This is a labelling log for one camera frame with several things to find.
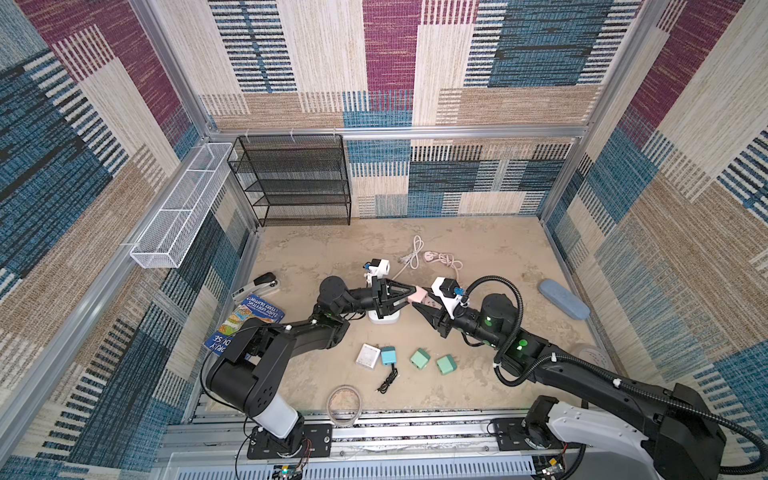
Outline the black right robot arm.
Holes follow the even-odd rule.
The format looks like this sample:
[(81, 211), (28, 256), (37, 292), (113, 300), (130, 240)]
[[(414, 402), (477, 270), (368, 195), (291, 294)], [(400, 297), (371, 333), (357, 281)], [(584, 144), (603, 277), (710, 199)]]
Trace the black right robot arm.
[(659, 479), (716, 479), (767, 470), (760, 435), (712, 413), (694, 389), (666, 389), (575, 357), (522, 327), (524, 303), (509, 280), (487, 275), (463, 289), (439, 277), (409, 298), (442, 337), (459, 331), (473, 347), (494, 349), (493, 371), (509, 388), (530, 381), (593, 406), (541, 396), (525, 419), (529, 441), (582, 444), (632, 458)]

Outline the white square power strip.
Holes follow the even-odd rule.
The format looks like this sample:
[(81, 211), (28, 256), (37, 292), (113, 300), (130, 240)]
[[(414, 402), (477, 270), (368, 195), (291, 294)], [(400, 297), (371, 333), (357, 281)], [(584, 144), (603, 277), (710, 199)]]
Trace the white square power strip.
[(367, 317), (374, 325), (390, 325), (396, 323), (401, 313), (396, 311), (389, 314), (380, 314), (376, 310), (368, 310)]

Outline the pink charger plug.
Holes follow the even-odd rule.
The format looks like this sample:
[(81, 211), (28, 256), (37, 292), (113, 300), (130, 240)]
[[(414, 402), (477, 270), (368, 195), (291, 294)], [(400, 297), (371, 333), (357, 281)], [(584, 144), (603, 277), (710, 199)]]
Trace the pink charger plug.
[(427, 291), (422, 287), (416, 287), (415, 292), (408, 297), (410, 303), (422, 303), (427, 296)]

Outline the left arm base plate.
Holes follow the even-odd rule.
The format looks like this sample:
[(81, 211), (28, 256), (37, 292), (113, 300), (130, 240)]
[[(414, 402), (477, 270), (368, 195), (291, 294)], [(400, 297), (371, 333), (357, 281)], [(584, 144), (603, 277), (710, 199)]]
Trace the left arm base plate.
[(332, 423), (304, 424), (300, 420), (285, 439), (280, 439), (264, 427), (251, 431), (246, 457), (249, 460), (278, 458), (299, 459), (330, 456), (334, 425)]

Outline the black grey stapler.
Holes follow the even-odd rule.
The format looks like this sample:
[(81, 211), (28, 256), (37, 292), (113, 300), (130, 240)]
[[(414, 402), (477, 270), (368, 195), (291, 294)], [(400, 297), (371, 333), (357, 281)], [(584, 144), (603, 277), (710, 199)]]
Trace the black grey stapler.
[(279, 289), (279, 280), (272, 272), (264, 273), (232, 293), (232, 300), (239, 304), (250, 295), (263, 297)]

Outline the pink round power strip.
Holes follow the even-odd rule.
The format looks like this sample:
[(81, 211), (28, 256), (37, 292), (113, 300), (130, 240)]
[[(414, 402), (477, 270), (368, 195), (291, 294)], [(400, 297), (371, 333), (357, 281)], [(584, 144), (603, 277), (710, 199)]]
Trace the pink round power strip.
[(431, 296), (431, 292), (429, 292), (429, 291), (427, 291), (427, 296), (425, 297), (423, 302), (422, 303), (418, 303), (418, 304), (423, 304), (423, 305), (426, 305), (426, 306), (429, 306), (429, 307), (433, 307), (433, 308), (442, 308), (443, 307), (442, 301), (440, 299), (433, 298)]

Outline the green charger plug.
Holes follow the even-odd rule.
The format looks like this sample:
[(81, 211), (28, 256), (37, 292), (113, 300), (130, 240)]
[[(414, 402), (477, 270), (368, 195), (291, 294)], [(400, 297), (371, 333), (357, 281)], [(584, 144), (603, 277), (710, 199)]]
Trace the green charger plug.
[(457, 370), (457, 363), (452, 355), (447, 354), (437, 359), (436, 365), (442, 375), (448, 375)]
[(410, 357), (410, 362), (417, 369), (423, 370), (429, 363), (431, 356), (423, 348), (418, 348)]

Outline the blue illustrated book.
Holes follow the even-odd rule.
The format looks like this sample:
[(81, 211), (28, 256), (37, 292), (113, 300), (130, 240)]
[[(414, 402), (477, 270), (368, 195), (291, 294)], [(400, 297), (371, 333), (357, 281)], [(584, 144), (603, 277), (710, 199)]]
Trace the blue illustrated book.
[(285, 312), (281, 308), (251, 294), (236, 306), (229, 317), (206, 340), (204, 346), (210, 352), (221, 355), (248, 320), (258, 318), (267, 323), (280, 323), (284, 317)]

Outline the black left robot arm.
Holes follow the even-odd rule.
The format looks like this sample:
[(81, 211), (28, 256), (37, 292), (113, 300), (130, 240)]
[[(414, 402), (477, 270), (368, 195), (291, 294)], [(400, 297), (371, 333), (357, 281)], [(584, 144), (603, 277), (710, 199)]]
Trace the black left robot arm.
[(350, 290), (340, 277), (327, 277), (307, 320), (286, 324), (247, 320), (201, 384), (256, 424), (254, 440), (264, 439), (277, 452), (292, 454), (307, 440), (303, 416), (278, 394), (291, 358), (338, 345), (350, 326), (347, 315), (397, 313), (416, 291), (414, 286), (386, 278), (374, 278), (370, 286)]

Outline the white flat charger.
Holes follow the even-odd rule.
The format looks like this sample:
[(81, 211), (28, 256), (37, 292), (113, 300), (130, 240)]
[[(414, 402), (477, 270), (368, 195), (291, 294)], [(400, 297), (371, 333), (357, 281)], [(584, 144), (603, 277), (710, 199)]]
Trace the white flat charger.
[(364, 343), (356, 357), (355, 363), (373, 370), (379, 361), (381, 350), (378, 347)]

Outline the blue grey glasses case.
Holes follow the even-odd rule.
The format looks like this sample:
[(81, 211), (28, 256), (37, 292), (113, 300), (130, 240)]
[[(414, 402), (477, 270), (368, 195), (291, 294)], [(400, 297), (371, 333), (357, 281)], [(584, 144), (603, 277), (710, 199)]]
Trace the blue grey glasses case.
[(570, 318), (585, 321), (590, 316), (590, 308), (578, 296), (558, 282), (545, 279), (539, 284), (538, 290)]

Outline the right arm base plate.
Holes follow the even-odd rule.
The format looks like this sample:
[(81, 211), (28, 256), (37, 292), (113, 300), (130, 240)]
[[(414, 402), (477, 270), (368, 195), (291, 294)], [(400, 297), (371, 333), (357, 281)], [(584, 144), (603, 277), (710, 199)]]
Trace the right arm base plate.
[(495, 438), (500, 451), (553, 450), (561, 452), (563, 449), (577, 451), (581, 447), (579, 443), (565, 444), (554, 437), (532, 440), (522, 425), (523, 420), (523, 417), (494, 418), (489, 422), (486, 431)]

